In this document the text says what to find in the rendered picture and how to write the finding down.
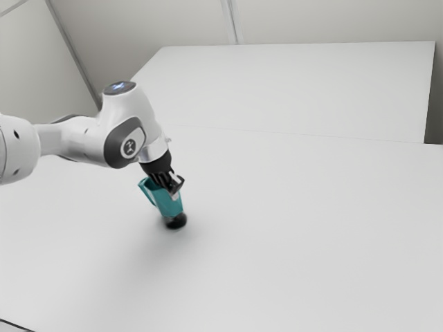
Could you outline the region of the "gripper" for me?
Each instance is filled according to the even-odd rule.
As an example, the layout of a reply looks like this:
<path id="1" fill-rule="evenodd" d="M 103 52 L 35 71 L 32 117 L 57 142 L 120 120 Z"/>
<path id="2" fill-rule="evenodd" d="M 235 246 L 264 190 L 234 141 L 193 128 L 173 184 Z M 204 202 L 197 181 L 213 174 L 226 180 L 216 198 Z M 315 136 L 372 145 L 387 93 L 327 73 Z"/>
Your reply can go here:
<path id="1" fill-rule="evenodd" d="M 179 198 L 179 190 L 184 184 L 184 178 L 175 174 L 169 151 L 154 161 L 139 163 L 139 165 L 147 175 L 145 187 L 168 187 L 170 198 L 173 201 Z"/>

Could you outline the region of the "teal faceted mug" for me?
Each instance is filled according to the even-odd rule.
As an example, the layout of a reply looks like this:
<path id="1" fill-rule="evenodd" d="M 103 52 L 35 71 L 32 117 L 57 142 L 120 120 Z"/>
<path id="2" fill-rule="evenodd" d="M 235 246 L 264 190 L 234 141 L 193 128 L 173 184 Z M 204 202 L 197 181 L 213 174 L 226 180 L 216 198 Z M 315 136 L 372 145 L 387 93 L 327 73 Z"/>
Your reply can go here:
<path id="1" fill-rule="evenodd" d="M 187 216 L 183 211 L 180 192 L 173 196 L 150 177 L 138 183 L 138 187 L 147 197 L 148 201 L 159 211 L 163 224 L 170 230 L 183 228 L 187 223 Z"/>

